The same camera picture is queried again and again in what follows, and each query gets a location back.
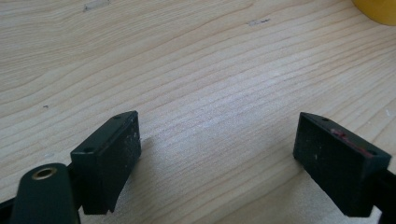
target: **light wood surface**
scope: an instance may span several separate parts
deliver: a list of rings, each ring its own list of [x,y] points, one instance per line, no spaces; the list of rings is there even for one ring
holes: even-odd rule
[[[1,0],[0,201],[137,110],[116,212],[83,223],[376,223],[291,152],[305,111],[396,155],[396,27],[348,0],[90,2]]]

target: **black clamp jaw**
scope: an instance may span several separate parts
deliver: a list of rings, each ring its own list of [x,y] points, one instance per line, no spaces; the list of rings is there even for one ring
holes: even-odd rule
[[[301,113],[293,156],[346,216],[368,217],[375,205],[379,223],[396,223],[387,152],[330,119]]]
[[[119,114],[71,152],[69,166],[51,163],[26,173],[17,196],[0,204],[0,223],[76,224],[114,211],[141,154],[137,112]]]

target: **yellow object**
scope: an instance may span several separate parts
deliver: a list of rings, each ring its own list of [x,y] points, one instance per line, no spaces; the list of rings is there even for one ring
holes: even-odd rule
[[[352,0],[373,21],[396,25],[396,0]]]

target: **red mark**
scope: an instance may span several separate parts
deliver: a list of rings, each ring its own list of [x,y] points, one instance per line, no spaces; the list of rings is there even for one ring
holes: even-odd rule
[[[361,154],[363,154],[364,156],[368,157],[368,158],[372,158],[373,154],[371,154],[370,152],[368,152],[365,148],[363,147],[358,147],[356,146],[355,143],[353,143],[352,141],[350,141],[347,138],[347,134],[344,133],[341,130],[335,130],[335,129],[331,129],[330,132],[332,132],[334,135],[338,136],[339,138],[341,138],[345,143],[347,143],[348,145],[356,148],[359,152],[361,152]]]

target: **wood grain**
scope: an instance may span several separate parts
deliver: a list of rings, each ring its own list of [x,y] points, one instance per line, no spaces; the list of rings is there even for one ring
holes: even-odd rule
[[[376,223],[344,217],[291,152],[306,111],[395,156],[396,27],[347,0],[90,2],[0,1],[1,201],[137,110],[116,212],[83,223]]]

